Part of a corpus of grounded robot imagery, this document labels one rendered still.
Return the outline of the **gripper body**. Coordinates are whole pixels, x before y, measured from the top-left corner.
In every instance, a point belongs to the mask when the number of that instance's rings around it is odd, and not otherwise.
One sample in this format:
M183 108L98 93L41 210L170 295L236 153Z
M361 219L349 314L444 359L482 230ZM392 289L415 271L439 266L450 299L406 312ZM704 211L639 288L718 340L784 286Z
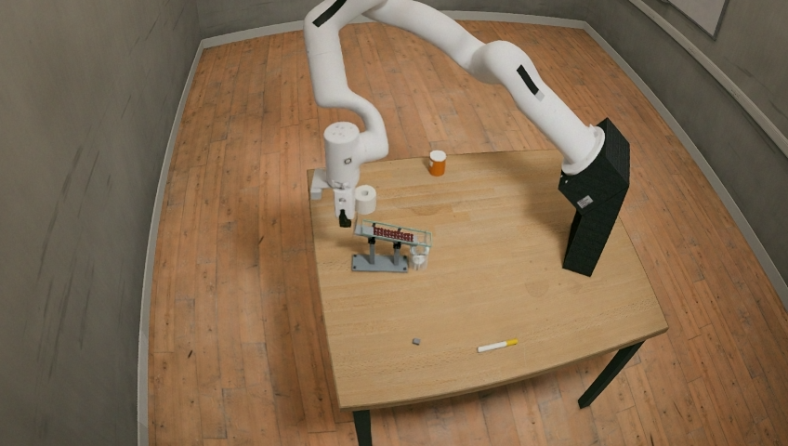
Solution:
M337 219L341 214L341 209L346 210L346 215L348 219L353 219L355 217L357 184L347 189L334 188L335 217Z

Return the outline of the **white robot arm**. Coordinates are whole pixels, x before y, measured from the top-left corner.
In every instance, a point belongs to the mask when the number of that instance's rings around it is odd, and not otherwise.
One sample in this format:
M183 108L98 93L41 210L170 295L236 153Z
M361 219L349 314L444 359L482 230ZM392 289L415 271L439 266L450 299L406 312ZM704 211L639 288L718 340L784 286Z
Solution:
M348 122L326 128L326 171L315 168L311 200L321 200L323 189L355 186L362 164L388 154L387 132L380 112L348 88L338 33L359 15L429 42L484 84L501 84L519 111L563 154L562 170L566 175L583 171L600 152L604 131L598 126L585 126L542 81L519 47L507 41L486 45L451 18L413 0L325 0L308 13L303 23L315 102L321 108L357 113L366 131L360 133L356 125Z

